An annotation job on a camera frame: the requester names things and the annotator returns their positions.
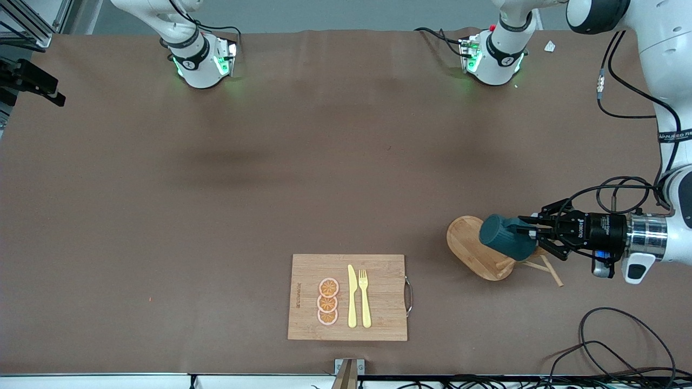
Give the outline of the teal mug with beige inside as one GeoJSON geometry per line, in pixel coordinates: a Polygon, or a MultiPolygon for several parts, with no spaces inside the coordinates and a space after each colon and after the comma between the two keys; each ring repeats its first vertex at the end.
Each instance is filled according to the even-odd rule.
{"type": "Polygon", "coordinates": [[[491,214],[483,221],[478,239],[497,253],[515,261],[525,261],[538,247],[536,239],[528,233],[533,230],[531,224],[519,218],[491,214]]]}

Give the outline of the wooden mug rack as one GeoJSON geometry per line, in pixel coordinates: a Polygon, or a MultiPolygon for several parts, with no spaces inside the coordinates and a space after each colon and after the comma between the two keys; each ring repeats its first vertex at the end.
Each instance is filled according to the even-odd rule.
{"type": "Polygon", "coordinates": [[[551,265],[546,250],[539,247],[527,260],[515,261],[479,241],[481,225],[481,219],[465,215],[455,219],[447,229],[448,247],[477,276],[488,281],[504,280],[511,275],[515,267],[522,264],[551,274],[558,286],[564,286],[551,265]]]}

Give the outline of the brown table cover sheet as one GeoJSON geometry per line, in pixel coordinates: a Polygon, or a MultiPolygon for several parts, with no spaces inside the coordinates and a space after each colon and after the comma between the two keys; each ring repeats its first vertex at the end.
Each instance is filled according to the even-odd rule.
{"type": "Polygon", "coordinates": [[[0,373],[541,374],[595,307],[692,372],[692,267],[484,281],[447,247],[462,215],[654,179],[655,122],[596,106],[608,42],[537,32],[487,87],[419,32],[246,34],[238,77],[197,90],[154,36],[55,37],[33,59],[65,106],[20,95],[0,140],[0,373]],[[403,254],[408,340],[289,340],[296,253],[403,254]]]}

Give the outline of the wooden cutting board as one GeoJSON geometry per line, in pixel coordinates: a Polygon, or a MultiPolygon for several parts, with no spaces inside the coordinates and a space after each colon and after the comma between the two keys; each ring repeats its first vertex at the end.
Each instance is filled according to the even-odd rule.
{"type": "Polygon", "coordinates": [[[405,261],[402,254],[294,254],[288,317],[290,340],[406,341],[408,308],[405,302],[405,261]],[[355,295],[357,326],[348,326],[348,264],[358,279],[368,274],[371,328],[362,323],[361,290],[355,295]],[[318,285],[324,278],[338,280],[338,320],[330,326],[317,318],[318,285]]]}

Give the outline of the yellow plastic fork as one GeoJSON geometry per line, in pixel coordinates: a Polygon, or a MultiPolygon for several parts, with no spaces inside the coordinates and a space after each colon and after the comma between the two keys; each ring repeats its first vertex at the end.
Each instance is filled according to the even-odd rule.
{"type": "Polygon", "coordinates": [[[368,286],[369,286],[369,280],[368,280],[368,274],[366,269],[359,269],[358,271],[358,285],[361,290],[361,301],[362,301],[362,323],[363,327],[366,329],[371,328],[372,326],[372,319],[371,319],[371,312],[370,312],[370,301],[368,298],[368,286]]]}

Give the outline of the yellow plastic knife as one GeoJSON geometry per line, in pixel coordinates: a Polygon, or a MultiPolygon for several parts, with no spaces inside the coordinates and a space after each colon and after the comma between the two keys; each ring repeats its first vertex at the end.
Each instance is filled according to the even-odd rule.
{"type": "Polygon", "coordinates": [[[351,264],[348,264],[349,277],[349,307],[348,307],[348,326],[353,329],[357,326],[357,313],[355,295],[358,290],[358,279],[355,274],[355,269],[351,264]]]}

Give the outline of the aluminium frame profile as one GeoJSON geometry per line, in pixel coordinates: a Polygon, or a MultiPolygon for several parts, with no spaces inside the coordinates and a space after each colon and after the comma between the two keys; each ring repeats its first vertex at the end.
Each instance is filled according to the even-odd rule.
{"type": "Polygon", "coordinates": [[[63,32],[75,0],[0,0],[0,45],[44,50],[63,32]]]}

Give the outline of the metal mount bracket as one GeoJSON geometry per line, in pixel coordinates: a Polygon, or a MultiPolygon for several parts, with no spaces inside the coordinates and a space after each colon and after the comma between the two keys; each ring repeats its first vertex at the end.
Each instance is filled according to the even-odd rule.
{"type": "Polygon", "coordinates": [[[361,379],[365,374],[365,359],[335,359],[334,374],[331,389],[365,389],[361,379]]]}

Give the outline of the white table edge rail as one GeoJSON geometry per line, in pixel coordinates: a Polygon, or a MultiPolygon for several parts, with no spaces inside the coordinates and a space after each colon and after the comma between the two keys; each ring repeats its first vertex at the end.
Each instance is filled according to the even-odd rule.
{"type": "MultiPolygon", "coordinates": [[[[0,389],[332,389],[330,375],[5,375],[0,389]]],[[[593,380],[550,383],[519,377],[359,379],[356,389],[640,389],[593,380]]]]}

